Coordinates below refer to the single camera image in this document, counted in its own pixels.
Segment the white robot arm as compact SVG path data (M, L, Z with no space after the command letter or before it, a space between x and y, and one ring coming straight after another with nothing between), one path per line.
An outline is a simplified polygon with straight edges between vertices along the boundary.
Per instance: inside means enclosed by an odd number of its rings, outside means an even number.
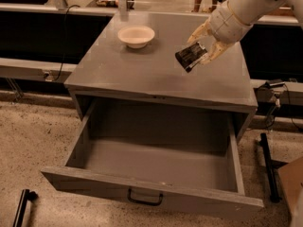
M239 42L263 15L284 4L291 8L295 19L303 27L303 0L225 0L194 30L187 42L193 44L203 37L215 39L199 61L201 65L208 64Z

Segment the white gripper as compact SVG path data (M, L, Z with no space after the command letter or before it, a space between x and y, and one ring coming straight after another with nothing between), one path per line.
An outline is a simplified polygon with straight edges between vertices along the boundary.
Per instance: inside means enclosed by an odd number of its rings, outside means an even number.
M209 19L194 30L187 42L193 44L211 34L216 38L217 41L200 60L201 65L206 65L220 57L233 43L240 41L251 28L251 25L244 24L237 17L228 2L223 2L211 13Z

